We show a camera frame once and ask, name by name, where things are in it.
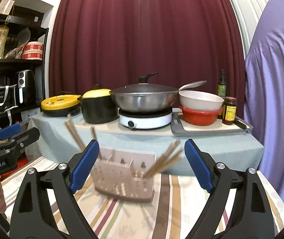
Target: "silver bolt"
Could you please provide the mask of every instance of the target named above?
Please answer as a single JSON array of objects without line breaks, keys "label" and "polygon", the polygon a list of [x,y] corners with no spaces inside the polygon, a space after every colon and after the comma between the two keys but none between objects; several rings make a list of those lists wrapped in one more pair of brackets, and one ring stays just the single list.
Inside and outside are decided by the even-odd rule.
[{"label": "silver bolt", "polygon": [[255,174],[256,173],[256,170],[254,168],[249,168],[248,171],[251,173],[251,174]]},{"label": "silver bolt", "polygon": [[225,168],[225,165],[223,163],[217,163],[216,167],[223,170]]},{"label": "silver bolt", "polygon": [[30,169],[28,170],[28,174],[34,174],[35,171],[36,171],[36,169],[30,168]]},{"label": "silver bolt", "polygon": [[66,165],[65,163],[59,164],[59,166],[58,166],[58,168],[59,168],[60,170],[64,170],[64,169],[66,169],[66,167],[67,167],[67,165]]}]

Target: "yellow pot lid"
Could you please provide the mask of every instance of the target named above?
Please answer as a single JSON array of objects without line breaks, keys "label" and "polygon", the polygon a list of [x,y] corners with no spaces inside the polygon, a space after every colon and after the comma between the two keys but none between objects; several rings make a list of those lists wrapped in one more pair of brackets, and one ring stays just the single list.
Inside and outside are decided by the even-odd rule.
[{"label": "yellow pot lid", "polygon": [[104,97],[104,96],[109,96],[110,95],[110,89],[96,89],[96,90],[91,90],[83,94],[82,98],[97,98],[97,97]]},{"label": "yellow pot lid", "polygon": [[45,111],[56,111],[67,109],[80,103],[80,95],[59,95],[47,98],[41,102],[41,108]]}]

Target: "blue gripper pad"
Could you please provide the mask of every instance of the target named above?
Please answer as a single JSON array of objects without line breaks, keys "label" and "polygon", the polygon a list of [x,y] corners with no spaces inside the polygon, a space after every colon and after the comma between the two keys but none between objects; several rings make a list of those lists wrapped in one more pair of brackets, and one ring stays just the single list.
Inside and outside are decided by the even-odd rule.
[{"label": "blue gripper pad", "polygon": [[185,142],[184,151],[200,186],[210,193],[214,189],[211,172],[190,140]]},{"label": "blue gripper pad", "polygon": [[0,130],[0,140],[6,140],[21,132],[21,126],[19,123],[13,124],[12,126],[3,128]]},{"label": "blue gripper pad", "polygon": [[98,158],[99,151],[100,147],[96,141],[94,141],[90,147],[86,147],[83,151],[81,160],[71,173],[72,179],[69,189],[73,194],[83,188],[83,185],[88,178],[96,159]]}]

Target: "purple cloth drape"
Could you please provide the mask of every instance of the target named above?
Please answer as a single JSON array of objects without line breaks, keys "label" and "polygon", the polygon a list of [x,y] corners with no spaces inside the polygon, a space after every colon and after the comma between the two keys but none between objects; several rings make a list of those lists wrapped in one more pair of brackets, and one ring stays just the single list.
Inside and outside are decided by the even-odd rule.
[{"label": "purple cloth drape", "polygon": [[284,201],[284,0],[269,0],[245,62],[244,118],[264,145],[261,172]]},{"label": "purple cloth drape", "polygon": [[207,80],[216,93],[220,69],[241,116],[245,67],[229,0],[62,0],[54,25],[50,95],[94,84],[114,89],[159,72],[150,82],[180,87]]}]

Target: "white door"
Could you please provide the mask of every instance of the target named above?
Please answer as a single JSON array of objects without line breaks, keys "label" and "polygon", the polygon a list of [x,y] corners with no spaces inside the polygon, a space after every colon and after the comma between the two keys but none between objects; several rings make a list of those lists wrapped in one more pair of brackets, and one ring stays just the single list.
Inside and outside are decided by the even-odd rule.
[{"label": "white door", "polygon": [[257,23],[268,0],[231,0],[240,26],[244,56],[246,57]]}]

